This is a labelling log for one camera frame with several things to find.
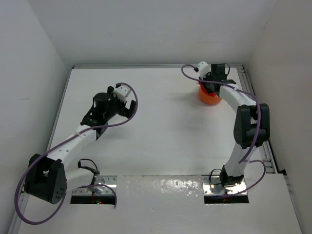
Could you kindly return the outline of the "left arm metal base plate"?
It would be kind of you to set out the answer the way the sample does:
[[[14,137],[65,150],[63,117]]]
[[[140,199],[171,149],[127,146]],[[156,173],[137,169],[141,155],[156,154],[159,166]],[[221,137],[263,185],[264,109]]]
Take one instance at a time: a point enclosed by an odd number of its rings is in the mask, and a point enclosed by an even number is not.
[[[73,196],[106,196],[106,195],[113,195],[113,192],[103,186],[107,185],[115,192],[117,191],[117,178],[115,176],[98,176],[96,179],[94,179],[94,182],[92,184],[101,184],[101,186],[96,186],[92,188],[77,188],[72,191]]]

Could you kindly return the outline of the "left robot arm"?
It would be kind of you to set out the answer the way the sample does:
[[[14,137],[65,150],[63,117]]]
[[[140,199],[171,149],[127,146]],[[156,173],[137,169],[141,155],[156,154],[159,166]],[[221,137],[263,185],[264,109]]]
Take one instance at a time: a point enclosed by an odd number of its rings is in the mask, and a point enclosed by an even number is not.
[[[29,161],[24,190],[39,199],[56,204],[68,191],[93,185],[99,170],[83,166],[80,162],[74,171],[67,168],[88,145],[97,141],[110,127],[116,115],[131,120],[137,111],[137,99],[127,108],[127,97],[135,91],[126,83],[109,86],[104,93],[93,97],[92,106],[77,129],[62,143],[43,155],[34,155]]]

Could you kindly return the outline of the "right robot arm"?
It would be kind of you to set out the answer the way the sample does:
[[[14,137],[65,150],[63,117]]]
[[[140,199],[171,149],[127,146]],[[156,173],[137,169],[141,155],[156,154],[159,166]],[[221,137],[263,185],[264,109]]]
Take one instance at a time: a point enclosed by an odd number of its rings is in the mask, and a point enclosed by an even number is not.
[[[236,82],[227,79],[225,64],[208,65],[201,61],[195,70],[199,73],[200,84],[210,94],[215,93],[235,111],[234,139],[232,154],[220,172],[222,186],[241,183],[246,165],[255,149],[270,137],[270,110],[260,104],[253,94],[239,89]]]

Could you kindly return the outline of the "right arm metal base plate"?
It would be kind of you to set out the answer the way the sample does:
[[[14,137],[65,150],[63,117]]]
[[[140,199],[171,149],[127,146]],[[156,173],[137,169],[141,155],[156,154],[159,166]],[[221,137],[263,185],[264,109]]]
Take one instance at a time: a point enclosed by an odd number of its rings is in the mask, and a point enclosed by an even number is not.
[[[209,177],[205,175],[202,177],[203,192],[205,196],[222,196],[233,195],[241,192],[247,188],[245,180],[240,184],[222,186],[218,175],[212,175]]]

